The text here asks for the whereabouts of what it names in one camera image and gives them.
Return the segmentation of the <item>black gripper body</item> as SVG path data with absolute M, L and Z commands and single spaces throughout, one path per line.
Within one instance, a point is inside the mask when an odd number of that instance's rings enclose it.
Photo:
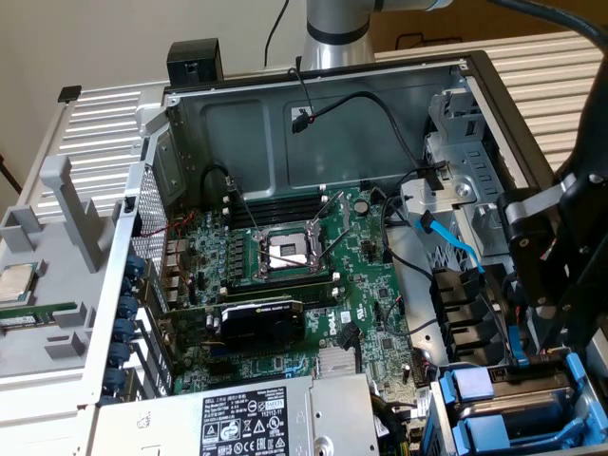
M 607 234 L 607 63 L 598 74 L 581 111 L 575 146 L 560 168 L 574 177 L 560 200 L 564 259 L 585 264 Z

